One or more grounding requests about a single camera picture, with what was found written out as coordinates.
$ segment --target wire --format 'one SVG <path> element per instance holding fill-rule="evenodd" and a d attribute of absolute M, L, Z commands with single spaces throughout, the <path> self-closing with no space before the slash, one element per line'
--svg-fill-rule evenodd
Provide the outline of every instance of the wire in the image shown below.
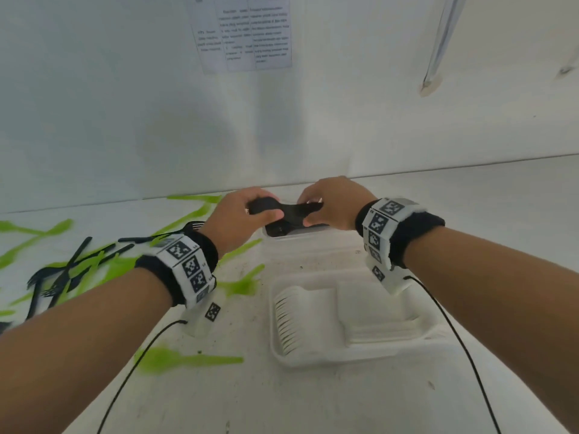
<path fill-rule="evenodd" d="M 103 430 L 103 426 L 106 422 L 106 418 L 108 417 L 109 413 L 111 412 L 112 406 L 115 404 L 117 398 L 119 397 L 120 392 L 122 392 L 123 388 L 125 387 L 125 385 L 127 384 L 128 379 L 131 377 L 131 375 L 133 374 L 133 372 L 135 371 L 135 369 L 137 368 L 137 366 L 139 365 L 139 363 L 141 362 L 141 359 L 143 359 L 143 357 L 147 354 L 148 350 L 150 349 L 150 347 L 153 345 L 153 343 L 157 340 L 157 338 L 159 338 L 161 336 L 161 334 L 163 332 L 165 332 L 168 328 L 170 328 L 173 325 L 176 324 L 187 324 L 187 321 L 185 320 L 177 320 L 177 321 L 173 321 L 172 323 L 169 323 L 167 326 L 165 326 L 164 328 L 162 328 L 159 333 L 157 335 L 155 335 L 155 337 L 150 341 L 150 343 L 147 345 L 147 347 L 145 347 L 145 350 L 143 350 L 143 353 L 141 353 L 141 356 L 139 357 L 139 359 L 137 359 L 137 362 L 135 363 L 135 365 L 133 366 L 133 368 L 131 369 L 130 372 L 128 372 L 127 377 L 125 378 L 125 380 L 123 381 L 122 384 L 120 384 L 120 387 L 118 389 L 118 391 L 115 394 L 115 397 L 112 398 L 111 403 L 109 404 L 108 408 L 106 409 L 106 413 L 105 416 L 103 417 L 103 420 L 101 421 L 100 426 L 98 427 L 98 431 L 97 434 L 100 434 L 101 431 Z"/>
<path fill-rule="evenodd" d="M 446 322 L 451 327 L 452 332 L 454 333 L 454 336 L 456 337 L 456 339 L 459 340 L 459 343 L 462 346 L 464 353 L 467 354 L 467 358 L 470 361 L 471 366 L 473 367 L 474 376 L 476 376 L 476 381 L 478 382 L 478 386 L 481 388 L 482 397 L 485 398 L 486 407 L 489 409 L 489 414 L 493 420 L 493 423 L 495 424 L 495 429 L 497 430 L 498 434 L 502 434 L 501 429 L 498 427 L 498 422 L 497 422 L 497 419 L 495 417 L 495 412 L 493 411 L 493 408 L 490 406 L 489 398 L 486 395 L 485 387 L 482 385 L 481 376 L 478 374 L 478 370 L 476 369 L 476 365 L 474 364 L 473 358 L 471 357 L 470 352 L 468 351 L 467 347 L 463 343 L 462 338 L 460 338 L 459 333 L 454 328 L 451 320 L 448 318 L 448 315 L 444 311 L 443 307 L 440 305 L 440 303 L 438 303 L 438 300 L 434 298 L 434 296 L 430 293 L 430 291 L 426 288 L 426 286 L 424 286 L 420 280 L 418 280 L 415 277 L 412 277 L 411 275 L 404 277 L 404 280 L 409 280 L 409 279 L 414 280 L 416 283 L 418 283 L 419 285 L 421 285 L 424 288 L 424 290 L 430 296 L 432 301 L 436 304 L 436 306 L 438 306 L 438 309 L 440 309 L 440 312 L 442 312 L 442 314 L 444 315 Z"/>

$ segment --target hand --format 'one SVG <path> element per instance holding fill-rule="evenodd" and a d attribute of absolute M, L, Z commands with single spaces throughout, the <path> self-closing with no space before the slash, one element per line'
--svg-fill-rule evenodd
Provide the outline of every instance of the hand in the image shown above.
<path fill-rule="evenodd" d="M 267 190 L 250 187 L 228 193 L 217 204 L 205 225 L 199 229 L 199 233 L 211 239 L 217 248 L 219 258 L 241 247 L 258 228 L 284 217 L 281 210 L 265 210 L 256 215 L 247 213 L 247 203 L 265 196 L 278 199 Z"/>
<path fill-rule="evenodd" d="M 355 230 L 356 216 L 366 204 L 375 201 L 372 192 L 345 176 L 324 178 L 307 187 L 298 204 L 322 200 L 321 210 L 303 220 L 304 227 L 327 224 L 338 230 Z"/>

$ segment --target paper sheet on wall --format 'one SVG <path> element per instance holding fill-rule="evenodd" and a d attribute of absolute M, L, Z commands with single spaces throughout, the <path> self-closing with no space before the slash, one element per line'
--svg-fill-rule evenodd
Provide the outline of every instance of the paper sheet on wall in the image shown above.
<path fill-rule="evenodd" d="M 185 0 L 203 72 L 291 66 L 290 0 Z"/>

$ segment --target finger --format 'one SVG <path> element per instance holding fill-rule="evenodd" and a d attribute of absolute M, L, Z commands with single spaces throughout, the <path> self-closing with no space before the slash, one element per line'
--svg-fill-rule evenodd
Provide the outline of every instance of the finger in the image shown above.
<path fill-rule="evenodd" d="M 276 201 L 280 199 L 268 190 L 262 189 L 261 187 L 248 187 L 247 189 L 237 190 L 236 194 L 243 200 L 244 203 L 249 203 L 250 201 L 256 200 L 257 198 L 272 197 Z"/>
<path fill-rule="evenodd" d="M 302 194 L 298 198 L 298 204 L 307 203 L 308 201 L 319 201 L 321 197 L 320 182 L 318 181 L 303 189 Z"/>
<path fill-rule="evenodd" d="M 279 209 L 265 210 L 256 215 L 250 215 L 255 222 L 255 229 L 264 227 L 284 217 L 284 212 Z"/>
<path fill-rule="evenodd" d="M 324 207 L 322 207 L 322 209 L 310 213 L 304 220 L 303 220 L 303 226 L 304 227 L 311 227 L 313 225 L 317 225 L 317 224 L 327 224 L 328 222 L 325 219 L 326 216 L 326 210 Z"/>

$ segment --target wall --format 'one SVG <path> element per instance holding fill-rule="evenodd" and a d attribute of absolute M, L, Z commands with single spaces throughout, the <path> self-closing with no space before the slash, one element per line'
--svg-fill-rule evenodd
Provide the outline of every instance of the wall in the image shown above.
<path fill-rule="evenodd" d="M 579 0 L 292 0 L 293 67 L 204 75 L 184 0 L 0 0 L 0 212 L 579 152 Z"/>

